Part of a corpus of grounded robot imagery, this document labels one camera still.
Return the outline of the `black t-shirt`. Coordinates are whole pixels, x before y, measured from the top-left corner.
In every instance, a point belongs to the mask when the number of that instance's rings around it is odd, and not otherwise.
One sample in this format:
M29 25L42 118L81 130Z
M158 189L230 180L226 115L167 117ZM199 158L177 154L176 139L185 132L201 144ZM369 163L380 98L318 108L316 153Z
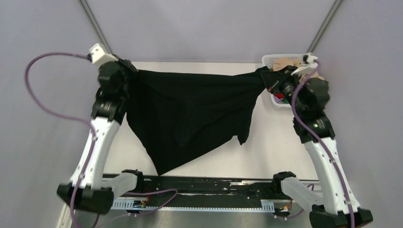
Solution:
M265 88L260 68L234 76L139 70L129 80L126 119L162 175L233 137L245 143Z

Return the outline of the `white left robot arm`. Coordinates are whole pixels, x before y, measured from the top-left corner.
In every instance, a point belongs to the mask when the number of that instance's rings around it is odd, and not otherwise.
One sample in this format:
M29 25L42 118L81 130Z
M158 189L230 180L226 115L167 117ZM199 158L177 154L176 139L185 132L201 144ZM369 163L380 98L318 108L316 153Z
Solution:
M124 170L103 180L111 144L126 114L129 80L137 73L129 60L119 59L100 65L100 88L92 107L90 132L80 162L68 183L61 183L57 195L73 209L107 214L118 197L145 192L143 173Z

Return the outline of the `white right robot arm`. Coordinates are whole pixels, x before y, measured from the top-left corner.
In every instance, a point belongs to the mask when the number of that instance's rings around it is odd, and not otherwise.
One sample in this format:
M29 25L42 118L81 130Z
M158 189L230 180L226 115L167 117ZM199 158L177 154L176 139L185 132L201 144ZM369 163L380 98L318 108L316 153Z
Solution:
M309 213L314 228L361 228L371 223L371 211L361 207L345 177L336 135L324 111L330 98L328 82L298 76L294 66L260 75L269 93L282 94L290 104L294 130L314 164L322 192L314 193L291 172L280 172L274 176L272 194L292 198Z

